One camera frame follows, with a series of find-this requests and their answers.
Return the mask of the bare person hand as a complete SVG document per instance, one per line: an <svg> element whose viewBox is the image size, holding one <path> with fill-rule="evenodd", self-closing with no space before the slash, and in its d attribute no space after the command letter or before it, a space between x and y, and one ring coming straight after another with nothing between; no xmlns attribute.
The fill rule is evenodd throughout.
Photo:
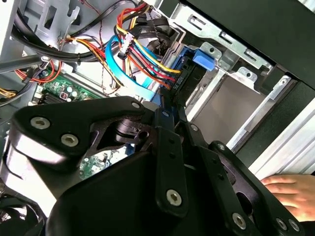
<svg viewBox="0 0 315 236"><path fill-rule="evenodd" d="M275 175L261 182L298 221L315 220L314 176Z"/></svg>

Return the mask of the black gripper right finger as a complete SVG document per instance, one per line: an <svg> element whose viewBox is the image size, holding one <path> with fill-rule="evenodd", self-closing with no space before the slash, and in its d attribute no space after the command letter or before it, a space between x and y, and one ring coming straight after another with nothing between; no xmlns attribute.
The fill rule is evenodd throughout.
<svg viewBox="0 0 315 236"><path fill-rule="evenodd" d="M173 107L182 138L189 211L184 236L303 236L293 215L222 142L206 143L188 122L180 102Z"/></svg>

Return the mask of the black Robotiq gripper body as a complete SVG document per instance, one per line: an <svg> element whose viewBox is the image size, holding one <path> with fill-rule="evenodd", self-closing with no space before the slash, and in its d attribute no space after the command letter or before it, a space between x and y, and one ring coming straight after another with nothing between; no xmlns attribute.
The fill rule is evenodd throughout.
<svg viewBox="0 0 315 236"><path fill-rule="evenodd" d="M156 117L130 157L67 190L46 224L49 236L182 236L189 211L182 138Z"/></svg>

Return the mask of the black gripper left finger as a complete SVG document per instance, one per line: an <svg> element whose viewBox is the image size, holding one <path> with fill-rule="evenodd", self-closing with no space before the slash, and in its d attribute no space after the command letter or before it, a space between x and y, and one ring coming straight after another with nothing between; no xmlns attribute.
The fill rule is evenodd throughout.
<svg viewBox="0 0 315 236"><path fill-rule="evenodd" d="M85 157L125 144L142 147L156 117L174 120L171 108L151 111L129 96L25 107L13 116L11 146L36 163L42 180L55 181L51 215L60 197L84 181L70 177Z"/></svg>

